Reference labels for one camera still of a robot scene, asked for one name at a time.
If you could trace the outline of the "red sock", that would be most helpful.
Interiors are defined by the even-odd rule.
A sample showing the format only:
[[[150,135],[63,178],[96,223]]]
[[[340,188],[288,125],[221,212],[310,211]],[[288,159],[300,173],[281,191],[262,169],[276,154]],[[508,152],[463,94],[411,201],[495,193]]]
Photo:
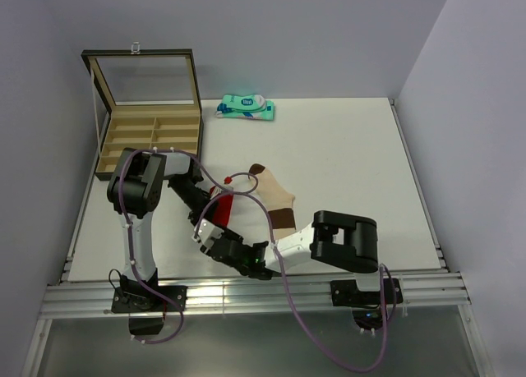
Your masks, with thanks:
[[[233,195],[220,198],[215,204],[215,211],[212,213],[211,222],[216,226],[227,227],[233,205]]]

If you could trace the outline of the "beige brown striped sock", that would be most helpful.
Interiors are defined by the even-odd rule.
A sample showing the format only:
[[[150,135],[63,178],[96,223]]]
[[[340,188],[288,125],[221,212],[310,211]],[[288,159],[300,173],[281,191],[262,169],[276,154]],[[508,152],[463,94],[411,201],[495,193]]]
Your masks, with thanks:
[[[257,178],[256,193],[269,213],[275,240],[294,234],[297,230],[293,212],[295,196],[286,191],[265,166],[254,163],[249,173]]]

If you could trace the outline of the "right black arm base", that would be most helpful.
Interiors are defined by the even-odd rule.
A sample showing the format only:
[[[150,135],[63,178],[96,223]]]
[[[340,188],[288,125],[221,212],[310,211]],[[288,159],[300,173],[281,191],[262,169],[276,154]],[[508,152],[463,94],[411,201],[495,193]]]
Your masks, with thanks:
[[[390,321],[404,298],[397,278],[384,278],[383,283],[387,321]],[[331,281],[330,291],[332,305],[351,308],[354,322],[359,328],[367,331],[383,328],[380,292],[360,291],[355,280]]]

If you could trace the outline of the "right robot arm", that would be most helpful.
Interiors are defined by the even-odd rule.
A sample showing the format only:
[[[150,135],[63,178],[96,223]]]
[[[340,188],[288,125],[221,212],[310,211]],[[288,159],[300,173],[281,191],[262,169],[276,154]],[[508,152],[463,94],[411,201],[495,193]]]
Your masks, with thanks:
[[[194,241],[212,260],[242,276],[270,280],[312,260],[355,274],[360,300],[372,303],[384,290],[379,272],[377,222],[371,218],[321,210],[304,229],[251,246],[237,233],[202,219]]]

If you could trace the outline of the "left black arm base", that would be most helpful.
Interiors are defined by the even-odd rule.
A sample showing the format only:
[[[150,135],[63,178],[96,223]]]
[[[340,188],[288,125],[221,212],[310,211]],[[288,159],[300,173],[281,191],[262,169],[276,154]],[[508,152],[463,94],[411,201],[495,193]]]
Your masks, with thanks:
[[[136,336],[154,336],[164,327],[169,312],[183,311],[186,306],[186,286],[161,286],[158,291],[172,302],[147,292],[148,297],[127,294],[120,287],[114,293],[111,312],[128,315],[128,328]]]

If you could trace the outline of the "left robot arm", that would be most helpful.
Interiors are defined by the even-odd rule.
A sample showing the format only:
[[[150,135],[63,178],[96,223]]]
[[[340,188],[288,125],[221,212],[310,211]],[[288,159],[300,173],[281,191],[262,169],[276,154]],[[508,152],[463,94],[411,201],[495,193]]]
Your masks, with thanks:
[[[160,300],[154,285],[157,266],[153,256],[152,221],[164,182],[189,208],[188,219],[196,224],[210,195],[197,183],[205,169],[196,155],[178,149],[126,147],[118,159],[107,188],[107,198],[119,214],[125,241],[123,276],[137,282],[131,302],[140,310],[152,310]]]

